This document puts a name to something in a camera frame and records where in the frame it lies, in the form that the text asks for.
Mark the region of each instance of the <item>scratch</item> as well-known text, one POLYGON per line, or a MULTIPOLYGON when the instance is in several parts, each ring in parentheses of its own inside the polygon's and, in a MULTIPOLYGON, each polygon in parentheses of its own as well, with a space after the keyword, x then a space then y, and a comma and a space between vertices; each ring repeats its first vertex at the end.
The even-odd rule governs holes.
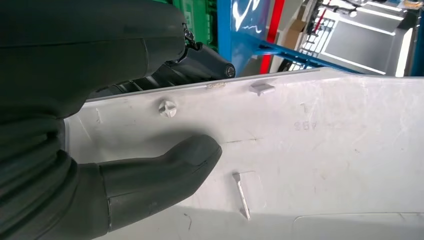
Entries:
POLYGON ((96 108, 95 111, 97 112, 97 123, 102 124, 103 120, 102 120, 102 116, 100 115, 99 109, 96 108))
POLYGON ((81 121, 81 118, 78 117, 79 123, 81 124, 82 130, 84 130, 85 134, 87 135, 88 139, 90 140, 90 142, 93 142, 92 138, 90 137, 89 132, 87 131, 86 127, 83 124, 83 121, 81 121))
POLYGON ((362 138, 364 138, 366 135, 368 134, 368 130, 365 130, 361 133, 361 135, 359 135, 355 140, 352 141, 352 143, 350 145, 354 145, 357 142, 359 142, 362 138))
POLYGON ((325 140, 316 144, 310 151, 313 152, 315 149, 317 149, 319 146, 321 146, 324 142, 325 142, 325 140))
POLYGON ((226 141, 223 144, 233 144, 233 143, 240 143, 240 142, 245 142, 245 141, 258 141, 261 140, 263 138, 250 138, 250 139, 246 139, 246 140, 236 140, 236 141, 226 141))
POLYGON ((406 221, 405 217, 402 215, 402 213, 398 213, 399 216, 402 218, 403 221, 406 221))
POLYGON ((315 106, 317 105, 317 102, 318 102, 318 97, 315 98, 315 101, 313 102, 313 105, 312 105, 312 109, 310 110, 309 122, 311 121, 312 115, 315 112, 315 106))
POLYGON ((192 217, 190 217, 187 213, 184 213, 184 216, 188 217, 190 219, 190 224, 188 225, 188 230, 192 228, 192 217))

